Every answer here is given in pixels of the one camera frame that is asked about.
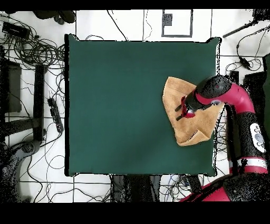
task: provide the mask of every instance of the tan cloth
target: tan cloth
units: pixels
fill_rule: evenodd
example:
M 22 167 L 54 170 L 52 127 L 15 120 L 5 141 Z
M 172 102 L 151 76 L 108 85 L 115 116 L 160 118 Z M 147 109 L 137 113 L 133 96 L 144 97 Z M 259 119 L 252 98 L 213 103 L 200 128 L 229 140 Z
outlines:
M 169 77 L 165 83 L 162 101 L 175 130 L 177 144 L 180 146 L 195 145 L 209 140 L 219 112 L 224 106 L 224 104 L 220 104 L 206 110 L 197 110 L 195 117 L 176 121 L 176 118 L 181 115 L 181 110 L 175 112 L 175 109 L 181 104 L 181 98 L 192 92 L 195 87 L 189 82 L 174 77 Z

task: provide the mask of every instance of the floor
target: floor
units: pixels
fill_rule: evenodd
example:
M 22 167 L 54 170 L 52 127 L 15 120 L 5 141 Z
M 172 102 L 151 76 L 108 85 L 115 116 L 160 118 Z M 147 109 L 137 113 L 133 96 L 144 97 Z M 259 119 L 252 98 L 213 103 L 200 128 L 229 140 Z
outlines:
M 189 34 L 189 13 L 185 10 L 181 12 L 174 10 L 166 10 L 165 13 L 172 13 L 174 18 L 178 18 L 179 23 L 174 23 L 171 29 L 166 29 L 168 34 Z M 114 18 L 118 27 L 129 41 L 196 41 L 205 42 L 210 37 L 222 37 L 225 33 L 230 32 L 251 21 L 252 10 L 194 10 L 193 11 L 193 26 L 191 38 L 166 38 L 161 37 L 161 17 L 162 10 L 131 10 L 131 11 L 109 11 Z M 76 34 L 80 40 L 85 40 L 89 35 L 101 36 L 105 40 L 123 41 L 124 37 L 119 32 L 107 11 L 77 11 L 76 23 L 73 24 L 57 24 L 52 18 L 48 20 L 40 20 L 33 12 L 16 12 L 11 15 L 11 18 L 17 19 L 36 29 L 40 39 L 48 39 L 54 41 L 57 46 L 64 43 L 64 34 Z M 5 17 L 1 17 L 1 21 L 10 21 Z M 234 62 L 238 62 L 236 45 L 238 41 L 245 35 L 251 34 L 265 26 L 268 26 L 268 21 L 263 21 L 256 26 L 240 31 L 232 36 L 222 39 L 220 47 L 220 73 L 226 74 L 226 67 Z M 260 39 L 264 32 L 249 36 L 243 39 L 240 43 L 239 54 L 247 60 L 254 59 L 259 47 Z M 89 40 L 98 40 L 99 37 L 91 36 Z M 262 63 L 262 57 L 270 53 L 270 35 L 268 32 L 262 38 L 260 48 L 257 52 L 257 57 Z M 10 51 L 10 59 L 16 57 Z M 57 90 L 57 84 L 61 73 L 60 65 L 53 65 L 45 76 L 45 97 L 52 96 Z M 235 69 L 235 65 L 231 64 L 227 70 Z M 253 70 L 263 71 L 263 66 L 254 62 Z M 237 68 L 241 79 L 245 74 L 253 73 L 243 67 Z M 34 91 L 34 71 L 23 70 L 21 82 L 21 100 L 24 103 L 30 116 L 33 115 L 33 95 Z M 60 88 L 64 93 L 64 82 L 60 83 Z M 57 97 L 57 104 L 61 113 L 62 119 L 64 114 L 64 94 Z M 20 113 L 6 114 L 6 121 L 22 119 L 28 117 L 24 108 Z M 50 108 L 47 104 L 44 105 L 44 127 L 47 128 L 46 141 L 54 140 L 58 133 L 50 114 Z M 220 135 L 224 134 L 224 128 L 220 127 Z M 31 130 L 27 130 L 18 134 L 11 135 L 6 138 L 6 144 L 12 146 L 20 142 L 26 135 L 31 138 Z M 94 202 L 104 197 L 110 188 L 110 179 L 107 175 L 95 174 L 79 174 L 76 177 L 67 177 L 64 175 L 64 135 L 57 141 L 52 142 L 46 147 L 41 148 L 36 154 L 30 166 L 30 174 L 35 179 L 42 183 L 42 191 L 36 198 L 35 202 L 48 203 L 49 199 L 52 202 Z M 31 196 L 32 202 L 41 190 L 40 183 L 29 177 L 26 170 L 29 165 L 30 158 L 28 157 L 22 164 L 20 172 L 20 187 L 22 195 Z M 205 185 L 224 174 L 228 174 L 228 162 L 226 160 L 226 149 L 219 145 L 217 154 L 218 175 L 216 177 L 207 178 L 200 175 L 201 182 Z M 168 191 L 169 185 L 174 185 L 177 175 L 163 175 L 161 179 L 160 200 L 172 201 L 170 195 L 164 195 Z M 175 198 L 182 198 L 183 195 L 188 195 L 188 188 L 181 190 L 181 193 L 175 193 Z

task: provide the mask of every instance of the circular label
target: circular label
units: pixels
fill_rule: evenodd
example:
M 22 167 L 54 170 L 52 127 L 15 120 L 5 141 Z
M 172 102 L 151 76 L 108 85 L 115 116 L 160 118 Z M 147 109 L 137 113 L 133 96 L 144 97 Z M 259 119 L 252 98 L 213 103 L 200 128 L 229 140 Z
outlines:
M 212 102 L 211 102 L 211 104 L 212 105 L 219 105 L 221 103 L 221 101 L 220 100 L 213 100 Z

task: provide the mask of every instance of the green tablecloth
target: green tablecloth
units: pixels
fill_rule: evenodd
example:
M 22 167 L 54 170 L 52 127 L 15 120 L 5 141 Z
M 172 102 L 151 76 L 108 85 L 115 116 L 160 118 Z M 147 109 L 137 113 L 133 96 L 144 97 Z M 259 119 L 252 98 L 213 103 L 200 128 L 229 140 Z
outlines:
M 117 42 L 77 41 L 69 35 L 65 42 L 69 175 L 215 174 L 213 138 L 178 146 L 162 93 L 168 76 L 197 85 L 214 75 L 219 38 L 209 43 Z

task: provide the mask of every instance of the black cable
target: black cable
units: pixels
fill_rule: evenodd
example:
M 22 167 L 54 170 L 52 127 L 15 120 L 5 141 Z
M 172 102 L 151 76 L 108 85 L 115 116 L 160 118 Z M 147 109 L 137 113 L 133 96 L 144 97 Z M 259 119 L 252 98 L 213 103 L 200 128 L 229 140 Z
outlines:
M 108 13 L 108 15 L 111 17 L 111 19 L 112 19 L 112 21 L 114 22 L 114 24 L 116 25 L 117 29 L 118 29 L 118 30 L 120 31 L 120 33 L 123 35 L 124 39 L 125 39 L 126 41 L 128 41 L 128 39 L 126 38 L 126 36 L 125 36 L 125 35 L 123 34 L 123 32 L 119 29 L 119 27 L 117 26 L 115 20 L 113 19 L 113 17 L 112 17 L 111 14 L 109 13 L 109 10 L 107 10 L 107 13 Z
M 257 59 L 256 57 L 257 57 L 257 54 L 258 54 L 258 52 L 259 52 L 259 48 L 260 48 L 260 46 L 261 46 L 262 39 L 263 39 L 263 37 L 264 37 L 266 31 L 269 31 L 269 29 L 270 29 L 270 25 L 267 26 L 267 27 L 265 27 L 265 28 L 262 28 L 262 29 L 260 29 L 260 30 L 258 30 L 258 31 L 256 31 L 256 32 L 254 32 L 254 33 L 252 33 L 252 34 L 246 35 L 246 36 L 244 36 L 243 38 L 241 38 L 241 39 L 239 40 L 238 44 L 236 45 L 236 52 L 237 52 L 237 55 L 238 55 L 240 61 L 239 61 L 239 62 L 234 62 L 234 63 L 229 64 L 229 65 L 226 67 L 226 74 L 227 74 L 227 71 L 234 71 L 234 70 L 240 68 L 241 66 L 245 67 L 246 69 L 248 69 L 248 70 L 250 70 L 250 71 L 257 71 L 257 70 L 259 70 L 259 69 L 261 68 L 262 63 L 261 63 L 260 59 Z M 251 36 L 251 35 L 255 35 L 256 33 L 261 32 L 261 31 L 263 31 L 263 30 L 265 30 L 265 32 L 264 32 L 264 34 L 262 35 L 262 38 L 261 38 L 261 40 L 260 40 L 260 42 L 259 42 L 258 50 L 257 50 L 257 52 L 256 52 L 256 54 L 255 54 L 255 56 L 254 56 L 254 59 L 247 61 L 245 58 L 243 58 L 243 57 L 241 57 L 241 56 L 239 55 L 238 49 L 239 49 L 240 42 L 241 42 L 244 38 L 246 38 L 246 37 L 248 37 L 248 36 Z M 255 69 L 255 70 L 251 69 L 251 68 L 253 68 L 253 66 L 254 66 L 253 61 L 255 61 L 257 64 L 259 64 L 259 68 L 258 68 L 258 69 Z M 236 63 L 240 63 L 241 66 L 239 66 L 239 67 L 236 66 L 236 68 L 235 68 L 234 70 L 227 70 L 227 68 L 228 68 L 230 65 L 232 65 L 232 64 L 235 65 Z
M 147 10 L 147 12 L 146 12 L 146 23 L 150 26 L 151 32 L 150 32 L 149 36 L 146 37 L 143 41 L 145 41 L 147 38 L 149 38 L 149 37 L 151 36 L 152 31 L 153 31 L 152 26 L 147 22 L 147 15 L 148 15 L 148 10 Z
M 8 45 L 12 45 L 13 41 L 13 50 L 17 57 L 24 63 L 35 66 L 36 64 L 45 64 L 48 67 L 51 65 L 54 65 L 56 61 L 63 61 L 64 60 L 64 45 L 57 47 L 56 43 L 48 40 L 48 39 L 36 39 L 36 30 L 32 28 L 29 25 L 26 25 L 18 20 L 17 23 L 14 23 L 14 25 L 19 25 L 22 27 L 27 28 L 30 30 L 30 38 L 29 40 L 22 40 L 19 38 L 11 37 L 12 39 L 9 39 L 9 35 L 6 37 L 8 41 Z
M 42 189 L 43 189 L 43 185 L 42 185 L 42 183 L 41 183 L 40 181 L 38 181 L 37 179 L 33 178 L 33 177 L 30 175 L 30 173 L 29 173 L 29 167 L 30 167 L 30 165 L 31 165 L 31 162 L 32 162 L 32 155 L 30 156 L 30 162 L 29 162 L 29 165 L 28 165 L 28 167 L 27 167 L 27 173 L 28 173 L 28 175 L 29 175 L 30 178 L 32 178 L 34 181 L 36 181 L 37 183 L 39 183 L 39 184 L 41 185 L 41 189 L 40 189 L 40 191 L 38 192 L 38 194 L 36 195 L 36 197 L 35 197 L 35 199 L 34 199 L 34 201 L 33 201 L 33 203 L 35 203 L 37 197 L 39 196 L 39 194 L 41 193 L 41 191 L 42 191 Z
M 92 36 L 95 36 L 96 38 L 101 38 L 102 40 L 104 40 L 104 39 L 103 39 L 103 37 L 101 37 L 101 36 L 97 36 L 97 35 L 89 35 L 87 38 L 85 38 L 85 40 L 87 41 L 87 40 L 88 40 L 88 38 L 90 38 L 90 37 L 92 37 Z

